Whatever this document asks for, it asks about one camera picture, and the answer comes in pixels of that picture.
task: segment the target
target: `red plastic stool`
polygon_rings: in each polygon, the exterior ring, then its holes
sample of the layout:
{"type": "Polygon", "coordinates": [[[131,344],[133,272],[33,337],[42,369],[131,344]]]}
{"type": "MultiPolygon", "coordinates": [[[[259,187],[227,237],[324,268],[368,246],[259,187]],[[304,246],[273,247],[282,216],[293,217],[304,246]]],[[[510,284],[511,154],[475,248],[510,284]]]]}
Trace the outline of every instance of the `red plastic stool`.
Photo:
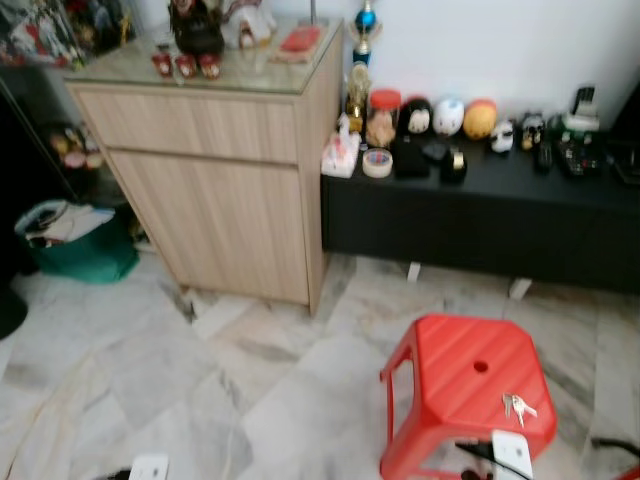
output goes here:
{"type": "Polygon", "coordinates": [[[384,480],[410,475],[459,479],[460,474],[420,465],[440,444],[454,439],[490,441],[493,430],[520,433],[531,458],[551,442],[556,413],[531,337],[509,321],[427,315],[413,322],[380,372],[387,381],[387,448],[380,461],[384,480]],[[413,405],[393,435],[392,372],[413,363],[413,405]],[[520,396],[537,411],[507,417],[504,394],[520,396]]]}

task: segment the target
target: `black tv stand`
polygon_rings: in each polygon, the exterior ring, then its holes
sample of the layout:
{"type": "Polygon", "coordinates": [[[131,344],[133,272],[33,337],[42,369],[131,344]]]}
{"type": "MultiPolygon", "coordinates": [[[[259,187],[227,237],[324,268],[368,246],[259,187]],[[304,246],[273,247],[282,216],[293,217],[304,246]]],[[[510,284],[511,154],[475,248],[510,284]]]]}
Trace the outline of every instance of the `black tv stand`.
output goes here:
{"type": "Polygon", "coordinates": [[[567,178],[482,142],[451,140],[465,154],[460,185],[428,178],[322,177],[323,245],[331,252],[640,292],[640,190],[606,166],[567,178]]]}

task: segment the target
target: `yellow toy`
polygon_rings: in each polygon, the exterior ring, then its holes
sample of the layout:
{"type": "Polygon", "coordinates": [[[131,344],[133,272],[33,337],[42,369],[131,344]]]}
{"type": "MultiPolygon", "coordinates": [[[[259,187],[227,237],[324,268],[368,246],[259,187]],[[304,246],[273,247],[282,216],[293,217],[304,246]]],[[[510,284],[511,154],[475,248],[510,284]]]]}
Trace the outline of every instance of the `yellow toy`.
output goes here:
{"type": "Polygon", "coordinates": [[[462,129],[471,140],[480,140],[491,134],[497,118],[498,111],[492,100],[475,100],[467,108],[462,129]]]}

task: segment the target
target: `trophy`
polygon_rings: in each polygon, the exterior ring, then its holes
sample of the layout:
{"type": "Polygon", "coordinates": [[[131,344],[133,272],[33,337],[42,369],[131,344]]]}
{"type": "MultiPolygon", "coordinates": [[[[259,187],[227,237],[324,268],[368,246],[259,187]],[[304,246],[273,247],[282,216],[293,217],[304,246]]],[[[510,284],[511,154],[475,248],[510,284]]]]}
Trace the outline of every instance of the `trophy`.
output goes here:
{"type": "Polygon", "coordinates": [[[371,7],[371,0],[364,0],[364,5],[356,15],[356,19],[349,24],[349,34],[356,44],[353,49],[354,63],[364,62],[369,65],[371,42],[381,30],[382,24],[378,23],[376,14],[371,7]]]}
{"type": "Polygon", "coordinates": [[[356,62],[347,81],[346,113],[349,117],[349,132],[362,132],[367,97],[371,80],[369,70],[364,62],[356,62]]]}

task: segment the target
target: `marble floor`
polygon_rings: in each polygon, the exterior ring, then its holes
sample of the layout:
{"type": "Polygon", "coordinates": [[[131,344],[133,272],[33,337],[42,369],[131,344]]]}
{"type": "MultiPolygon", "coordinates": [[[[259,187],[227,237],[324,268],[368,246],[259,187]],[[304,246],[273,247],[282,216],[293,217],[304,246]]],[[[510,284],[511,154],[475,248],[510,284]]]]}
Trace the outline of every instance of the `marble floor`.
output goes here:
{"type": "Polygon", "coordinates": [[[317,315],[226,294],[172,294],[153,255],[112,286],[18,277],[30,306],[0,341],[0,478],[85,480],[169,455],[170,480],[378,479],[377,373],[429,312],[509,319],[533,336],[559,416],[536,478],[633,465],[593,435],[640,438],[636,298],[334,256],[317,315]]]}

